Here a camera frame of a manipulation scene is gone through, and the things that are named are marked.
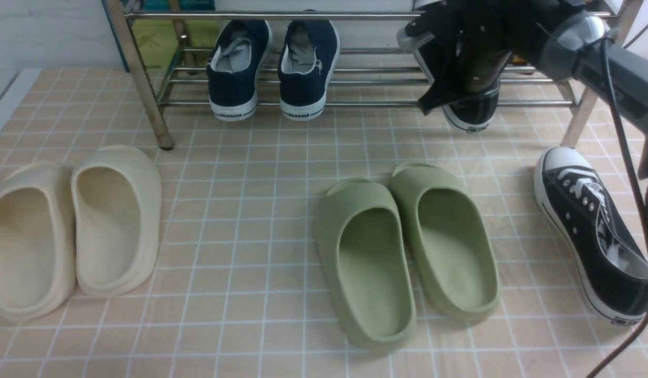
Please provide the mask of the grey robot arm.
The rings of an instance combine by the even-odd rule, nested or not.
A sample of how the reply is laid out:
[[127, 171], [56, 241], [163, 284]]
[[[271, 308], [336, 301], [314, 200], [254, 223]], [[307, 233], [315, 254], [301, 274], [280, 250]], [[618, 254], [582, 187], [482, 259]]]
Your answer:
[[[423, 114], [490, 93], [512, 55], [561, 83], [581, 82], [645, 136], [638, 179], [648, 179], [648, 60], [612, 42], [615, 32], [582, 1], [444, 1], [398, 33], [431, 86]], [[645, 197], [648, 220], [648, 187]]]

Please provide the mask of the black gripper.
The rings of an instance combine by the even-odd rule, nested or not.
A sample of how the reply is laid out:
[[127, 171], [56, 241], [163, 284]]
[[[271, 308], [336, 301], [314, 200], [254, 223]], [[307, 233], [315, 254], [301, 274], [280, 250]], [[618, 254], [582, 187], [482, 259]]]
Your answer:
[[423, 115], [488, 93], [512, 56], [561, 81], [561, 2], [442, 1], [411, 22], [411, 52], [430, 82]]

